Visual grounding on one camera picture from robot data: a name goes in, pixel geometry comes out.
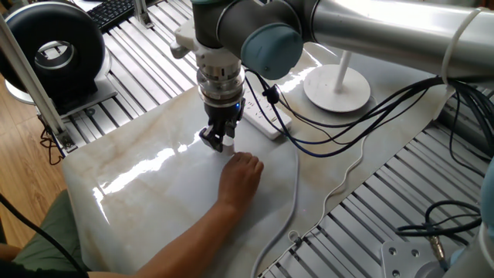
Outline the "person's bare hand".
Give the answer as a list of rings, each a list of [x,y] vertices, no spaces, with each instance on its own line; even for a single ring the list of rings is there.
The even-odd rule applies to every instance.
[[[253,154],[235,153],[222,170],[216,203],[244,213],[257,192],[263,169],[264,164]]]

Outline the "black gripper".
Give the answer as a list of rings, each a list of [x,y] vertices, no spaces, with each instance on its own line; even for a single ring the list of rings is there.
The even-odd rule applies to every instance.
[[[218,134],[225,134],[231,139],[235,138],[235,129],[242,119],[244,106],[245,98],[227,107],[213,107],[205,104],[209,126],[204,127],[199,133],[203,143],[217,152],[222,152],[222,137]]]

